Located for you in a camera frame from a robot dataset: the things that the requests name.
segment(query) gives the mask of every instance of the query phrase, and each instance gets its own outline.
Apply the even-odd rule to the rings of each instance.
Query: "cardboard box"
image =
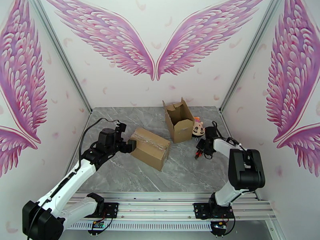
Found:
[[[161,171],[169,155],[170,141],[144,128],[137,128],[131,139],[137,141],[137,147],[131,155]]]
[[[186,102],[181,98],[181,102],[163,106],[165,110],[166,123],[174,143],[191,140],[194,125],[194,117],[190,112]]]

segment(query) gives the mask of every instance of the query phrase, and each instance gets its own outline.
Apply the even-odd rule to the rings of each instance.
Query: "pink feather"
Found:
[[[285,0],[275,35],[266,98],[268,120],[278,127],[274,142],[297,126],[320,77],[318,30],[301,0]]]
[[[26,0],[15,0],[0,36],[1,93],[18,127],[34,141],[47,100],[38,31]]]
[[[291,132],[277,148],[289,146],[298,155],[298,164],[304,165],[316,177],[320,175],[320,123],[301,127]]]
[[[124,17],[78,0],[47,0],[62,22],[94,51],[134,76],[154,80],[154,62],[134,27]]]
[[[27,147],[37,149],[37,146],[21,132],[0,126],[0,177],[2,172],[7,173],[13,165],[17,167],[18,156],[21,150]]]
[[[157,80],[194,66],[226,42],[252,19],[262,0],[229,0],[185,18],[175,30],[156,64]]]

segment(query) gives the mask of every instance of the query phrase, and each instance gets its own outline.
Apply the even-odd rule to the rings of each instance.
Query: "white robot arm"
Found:
[[[28,236],[28,239],[58,240],[64,230],[83,217],[93,214],[101,216],[103,212],[106,212],[104,198],[94,193],[88,194],[77,204],[66,209],[64,207],[80,186],[116,152],[130,153],[136,148],[136,141],[124,142],[121,138],[121,133],[125,129],[126,125],[119,122],[115,130],[103,129],[99,134],[98,141],[79,157],[79,162],[67,176],[37,202],[29,201],[23,207],[22,230]],[[213,137],[210,149],[229,158],[229,180],[222,189],[212,194],[207,209],[201,210],[199,208],[200,211],[198,214],[196,213],[196,218],[203,220],[223,218],[224,215],[229,218],[230,214],[233,215],[230,209],[232,209],[232,202],[236,198],[264,186],[260,154],[256,150],[245,150],[235,140],[224,139],[221,136]]]

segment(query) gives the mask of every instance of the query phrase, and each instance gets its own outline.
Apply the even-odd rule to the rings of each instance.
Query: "open cardboard box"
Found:
[[[190,112],[186,102],[181,98],[181,102],[166,105],[162,101],[165,110],[166,123],[170,136],[174,143],[191,140],[194,117]]]
[[[161,171],[169,155],[170,141],[144,128],[137,128],[131,139],[137,141],[137,147],[131,155]]]

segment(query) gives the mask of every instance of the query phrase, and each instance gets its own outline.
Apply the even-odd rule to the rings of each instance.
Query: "doll face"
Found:
[[[194,122],[192,136],[193,137],[201,137],[204,135],[203,122]]]

